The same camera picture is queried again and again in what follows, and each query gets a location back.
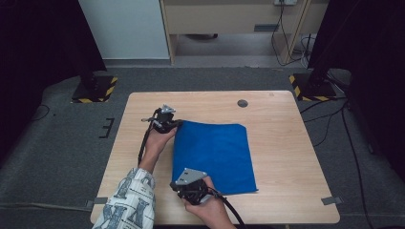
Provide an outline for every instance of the gray carpet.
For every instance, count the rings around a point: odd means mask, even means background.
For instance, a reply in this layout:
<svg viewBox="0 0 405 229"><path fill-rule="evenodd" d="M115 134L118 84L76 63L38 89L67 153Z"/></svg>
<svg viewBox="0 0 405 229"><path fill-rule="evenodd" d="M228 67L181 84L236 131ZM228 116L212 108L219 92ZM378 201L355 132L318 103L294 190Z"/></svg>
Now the gray carpet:
<svg viewBox="0 0 405 229"><path fill-rule="evenodd" d="M110 69L118 77L108 102L74 104L79 78L49 87L34 121L21 135L11 158L0 171L0 202L39 202L86 207L98 191L127 97L132 92L289 90L288 76L303 69L201 68ZM339 110L345 100L325 102L303 113L304 120ZM297 101L302 111L314 102ZM106 118L115 122L108 138ZM364 197L374 228L405 226L405 184L384 156L371 155L352 113L345 118L357 153ZM312 144L337 205L341 220L332 225L290 225L289 228L370 228L361 203L355 161L341 114L306 122ZM271 225L285 228L284 225ZM36 208L0 209L0 228L91 228L89 212ZM250 226L249 228L268 228Z"/></svg>

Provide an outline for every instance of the blue cloth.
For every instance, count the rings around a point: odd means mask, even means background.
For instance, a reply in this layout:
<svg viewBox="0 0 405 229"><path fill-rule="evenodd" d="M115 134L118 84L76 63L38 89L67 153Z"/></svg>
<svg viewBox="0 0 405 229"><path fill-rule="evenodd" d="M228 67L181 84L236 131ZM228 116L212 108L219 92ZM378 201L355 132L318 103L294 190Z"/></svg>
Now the blue cloth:
<svg viewBox="0 0 405 229"><path fill-rule="evenodd" d="M257 191L246 128L240 124L184 121L176 132L172 181L184 168L207 172L225 195Z"/></svg>

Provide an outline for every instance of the patterned sleeve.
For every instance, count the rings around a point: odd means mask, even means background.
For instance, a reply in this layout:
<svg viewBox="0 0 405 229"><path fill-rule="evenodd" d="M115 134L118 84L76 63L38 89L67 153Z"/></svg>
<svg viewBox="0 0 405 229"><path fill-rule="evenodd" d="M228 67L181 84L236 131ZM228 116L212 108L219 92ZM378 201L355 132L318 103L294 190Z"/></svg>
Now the patterned sleeve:
<svg viewBox="0 0 405 229"><path fill-rule="evenodd" d="M154 188L155 181L149 172L132 169L108 199L93 228L153 228Z"/></svg>

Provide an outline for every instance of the power outlet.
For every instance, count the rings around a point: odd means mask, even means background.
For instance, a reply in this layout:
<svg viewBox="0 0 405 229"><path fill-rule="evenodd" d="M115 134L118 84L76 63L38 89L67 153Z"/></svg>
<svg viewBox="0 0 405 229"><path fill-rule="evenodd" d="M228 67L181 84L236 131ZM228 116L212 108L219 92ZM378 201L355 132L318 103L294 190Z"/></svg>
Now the power outlet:
<svg viewBox="0 0 405 229"><path fill-rule="evenodd" d="M294 6L297 5L297 0L274 0L276 6L281 6L282 3L284 6Z"/></svg>

